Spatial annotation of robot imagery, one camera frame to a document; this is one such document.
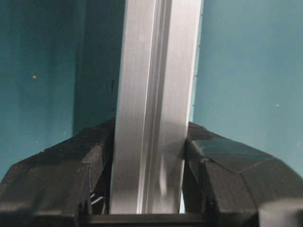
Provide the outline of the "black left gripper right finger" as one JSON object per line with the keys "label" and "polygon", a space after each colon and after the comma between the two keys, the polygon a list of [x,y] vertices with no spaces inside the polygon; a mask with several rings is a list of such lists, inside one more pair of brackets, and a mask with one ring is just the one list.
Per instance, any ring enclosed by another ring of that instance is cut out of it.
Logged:
{"label": "black left gripper right finger", "polygon": [[182,192],[187,213],[214,227],[300,227],[303,179],[271,154],[188,126]]}

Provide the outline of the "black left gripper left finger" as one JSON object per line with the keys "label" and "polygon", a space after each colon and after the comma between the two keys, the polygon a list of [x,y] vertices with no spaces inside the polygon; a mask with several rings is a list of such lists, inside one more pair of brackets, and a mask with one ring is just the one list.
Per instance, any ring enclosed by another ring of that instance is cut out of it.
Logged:
{"label": "black left gripper left finger", "polygon": [[0,184],[3,227],[77,227],[108,211],[115,118],[13,164]]}

